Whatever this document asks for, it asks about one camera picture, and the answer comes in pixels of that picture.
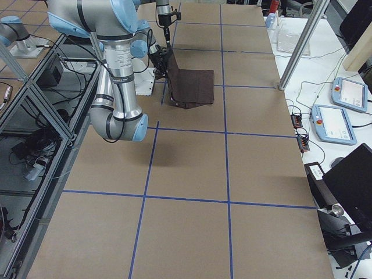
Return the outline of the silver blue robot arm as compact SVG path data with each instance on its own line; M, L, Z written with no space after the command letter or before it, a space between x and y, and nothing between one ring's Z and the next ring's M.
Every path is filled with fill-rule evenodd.
M58 32L81 38L95 33L103 45L102 68L91 106L91 123L105 140L142 141L148 116L137 103L134 57L140 57L135 44L143 43L144 52L157 68L167 72L169 46L156 43L152 30L138 20L137 7L143 1L49 1L50 25Z
M158 15L159 27L163 29L166 46L170 48L169 26L171 25L171 7L169 5L169 1L156 1L156 13Z

